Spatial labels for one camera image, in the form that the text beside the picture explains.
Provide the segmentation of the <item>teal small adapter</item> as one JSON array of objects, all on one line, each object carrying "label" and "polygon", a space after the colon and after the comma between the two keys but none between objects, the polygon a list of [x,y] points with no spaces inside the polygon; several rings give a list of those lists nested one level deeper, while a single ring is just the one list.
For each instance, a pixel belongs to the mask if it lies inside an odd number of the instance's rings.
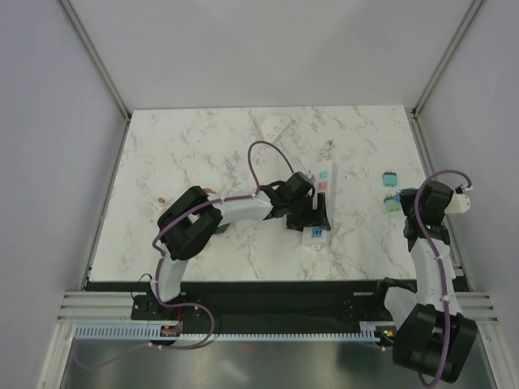
[{"label": "teal small adapter", "polygon": [[382,183],[384,187],[397,187],[398,176],[395,172],[386,171],[382,175]]}]

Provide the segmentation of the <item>white long power strip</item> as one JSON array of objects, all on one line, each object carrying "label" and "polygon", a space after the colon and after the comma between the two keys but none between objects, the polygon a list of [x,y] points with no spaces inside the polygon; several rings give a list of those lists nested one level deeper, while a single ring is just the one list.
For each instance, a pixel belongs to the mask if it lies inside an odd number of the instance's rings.
[{"label": "white long power strip", "polygon": [[311,166],[311,178],[315,187],[312,204],[315,222],[304,227],[302,244],[318,250],[326,246],[332,236],[332,218],[335,203],[337,167],[332,159],[334,142],[327,140],[319,151],[317,161]]}]

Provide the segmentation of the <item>green cube plug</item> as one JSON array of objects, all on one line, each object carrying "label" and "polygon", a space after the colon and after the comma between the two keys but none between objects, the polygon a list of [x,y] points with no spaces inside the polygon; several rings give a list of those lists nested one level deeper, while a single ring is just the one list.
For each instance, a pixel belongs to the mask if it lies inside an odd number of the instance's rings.
[{"label": "green cube plug", "polygon": [[215,234],[223,234],[226,232],[226,230],[228,229],[229,225],[228,224],[223,224],[223,225],[220,225],[216,231],[215,231]]}]

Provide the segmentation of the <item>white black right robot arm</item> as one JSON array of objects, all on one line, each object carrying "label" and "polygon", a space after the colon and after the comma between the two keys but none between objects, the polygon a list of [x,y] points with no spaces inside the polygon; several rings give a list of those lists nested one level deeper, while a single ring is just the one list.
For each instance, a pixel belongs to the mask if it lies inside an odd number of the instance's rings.
[{"label": "white black right robot arm", "polygon": [[454,383],[470,354],[477,324],[464,316],[455,296],[451,239],[444,225],[448,214],[470,209],[463,187],[452,189],[432,180],[400,193],[404,236],[414,263],[416,284],[386,278],[371,299],[373,313],[392,318],[395,364],[418,373],[424,387]]}]

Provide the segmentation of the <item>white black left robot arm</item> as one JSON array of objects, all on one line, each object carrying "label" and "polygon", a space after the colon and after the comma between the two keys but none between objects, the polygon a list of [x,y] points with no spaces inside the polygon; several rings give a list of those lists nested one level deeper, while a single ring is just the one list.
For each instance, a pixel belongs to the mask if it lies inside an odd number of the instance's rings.
[{"label": "white black left robot arm", "polygon": [[231,224],[284,218],[288,230],[329,232],[330,188],[324,182],[311,182],[302,172],[287,181],[259,186],[252,194],[225,197],[209,194],[201,186],[189,188],[157,221],[159,232],[152,247],[161,259],[151,286],[150,310],[159,318],[175,315],[187,262]]}]

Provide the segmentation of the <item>white cube plug tiger print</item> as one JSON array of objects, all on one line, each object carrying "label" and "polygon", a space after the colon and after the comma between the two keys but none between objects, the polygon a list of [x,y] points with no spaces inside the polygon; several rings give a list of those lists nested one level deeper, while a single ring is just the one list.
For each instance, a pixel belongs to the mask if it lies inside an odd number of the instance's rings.
[{"label": "white cube plug tiger print", "polygon": [[168,199],[154,197],[149,200],[148,215],[151,220],[157,220],[170,206]]}]

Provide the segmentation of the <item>green small adapter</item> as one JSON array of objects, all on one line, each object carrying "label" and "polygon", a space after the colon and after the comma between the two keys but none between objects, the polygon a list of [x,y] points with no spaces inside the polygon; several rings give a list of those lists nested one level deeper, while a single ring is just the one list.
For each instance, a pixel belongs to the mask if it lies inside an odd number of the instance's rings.
[{"label": "green small adapter", "polygon": [[401,210],[400,195],[394,194],[385,197],[384,207],[387,212],[399,212]]}]

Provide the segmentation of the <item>white triangular power strip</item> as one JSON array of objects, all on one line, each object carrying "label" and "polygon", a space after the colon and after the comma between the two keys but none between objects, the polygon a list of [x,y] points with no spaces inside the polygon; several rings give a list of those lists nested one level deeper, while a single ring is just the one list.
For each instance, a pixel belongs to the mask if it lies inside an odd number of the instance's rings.
[{"label": "white triangular power strip", "polygon": [[281,135],[292,124],[292,119],[288,116],[281,115],[264,115],[255,118],[256,127],[262,140],[275,143]]}]

